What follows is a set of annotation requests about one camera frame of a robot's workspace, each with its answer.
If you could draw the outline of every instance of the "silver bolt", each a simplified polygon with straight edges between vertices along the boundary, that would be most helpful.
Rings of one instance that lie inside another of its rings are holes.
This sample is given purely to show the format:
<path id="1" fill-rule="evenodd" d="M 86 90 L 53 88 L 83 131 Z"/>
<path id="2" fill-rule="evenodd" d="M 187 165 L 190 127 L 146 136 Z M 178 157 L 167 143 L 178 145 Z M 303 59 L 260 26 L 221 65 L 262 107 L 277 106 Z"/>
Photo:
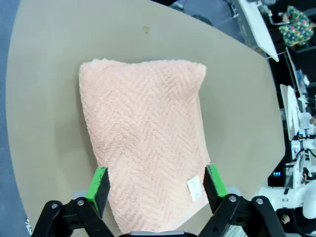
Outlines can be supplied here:
<path id="1" fill-rule="evenodd" d="M 56 204 L 56 203 L 51 205 L 51 209 L 55 209 L 56 207 L 58 207 L 58 204 Z"/>
<path id="2" fill-rule="evenodd" d="M 78 206 L 82 206 L 83 204 L 84 204 L 84 201 L 83 201 L 83 200 L 77 201 L 77 205 L 78 205 Z"/>
<path id="3" fill-rule="evenodd" d="M 261 198 L 258 198 L 258 199 L 256 200 L 256 202 L 257 202 L 259 205 L 263 204 L 263 200 L 262 200 Z"/>
<path id="4" fill-rule="evenodd" d="M 228 199 L 229 201 L 232 201 L 232 202 L 237 201 L 237 198 L 235 196 L 230 196 Z"/>

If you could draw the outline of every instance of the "white tag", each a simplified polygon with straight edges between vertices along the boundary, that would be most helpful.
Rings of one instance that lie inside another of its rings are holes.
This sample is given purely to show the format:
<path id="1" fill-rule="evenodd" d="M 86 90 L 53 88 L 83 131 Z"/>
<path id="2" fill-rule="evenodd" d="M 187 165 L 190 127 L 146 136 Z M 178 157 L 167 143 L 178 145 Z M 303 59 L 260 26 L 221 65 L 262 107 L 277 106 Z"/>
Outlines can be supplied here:
<path id="1" fill-rule="evenodd" d="M 202 187 L 198 175 L 188 181 L 188 187 L 191 193 L 192 201 L 195 201 L 202 195 Z"/>

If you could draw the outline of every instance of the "gray floor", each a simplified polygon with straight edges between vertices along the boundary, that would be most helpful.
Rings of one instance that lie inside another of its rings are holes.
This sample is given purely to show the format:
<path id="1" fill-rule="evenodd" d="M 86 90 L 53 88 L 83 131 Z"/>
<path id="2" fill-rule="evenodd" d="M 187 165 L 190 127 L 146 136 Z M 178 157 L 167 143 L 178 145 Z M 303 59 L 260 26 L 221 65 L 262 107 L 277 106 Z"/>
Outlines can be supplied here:
<path id="1" fill-rule="evenodd" d="M 223 0 L 180 0 L 184 12 L 200 15 L 211 24 L 243 42 L 238 24 Z M 0 0 L 0 236 L 29 236 L 27 219 L 15 183 L 5 120 L 5 75 L 7 54 L 19 0 Z"/>

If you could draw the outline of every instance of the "green patterned shirt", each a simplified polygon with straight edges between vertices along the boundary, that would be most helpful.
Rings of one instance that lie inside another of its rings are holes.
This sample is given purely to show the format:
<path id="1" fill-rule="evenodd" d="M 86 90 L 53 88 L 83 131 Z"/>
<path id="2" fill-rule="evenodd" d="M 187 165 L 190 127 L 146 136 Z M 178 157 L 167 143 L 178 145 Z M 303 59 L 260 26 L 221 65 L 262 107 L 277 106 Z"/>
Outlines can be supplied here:
<path id="1" fill-rule="evenodd" d="M 290 24 L 279 27 L 286 46 L 298 43 L 304 45 L 314 34 L 309 18 L 293 6 L 288 6 L 287 17 Z"/>

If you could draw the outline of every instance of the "pink towel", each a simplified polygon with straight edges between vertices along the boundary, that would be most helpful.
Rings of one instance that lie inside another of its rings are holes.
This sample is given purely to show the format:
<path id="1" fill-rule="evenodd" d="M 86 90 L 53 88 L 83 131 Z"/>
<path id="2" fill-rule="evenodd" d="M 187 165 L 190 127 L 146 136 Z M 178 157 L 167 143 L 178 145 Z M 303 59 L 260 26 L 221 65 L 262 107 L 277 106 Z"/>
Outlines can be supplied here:
<path id="1" fill-rule="evenodd" d="M 184 60 L 81 65 L 84 117 L 123 233 L 174 230 L 207 204 L 187 181 L 210 163 L 198 99 L 206 67 Z"/>

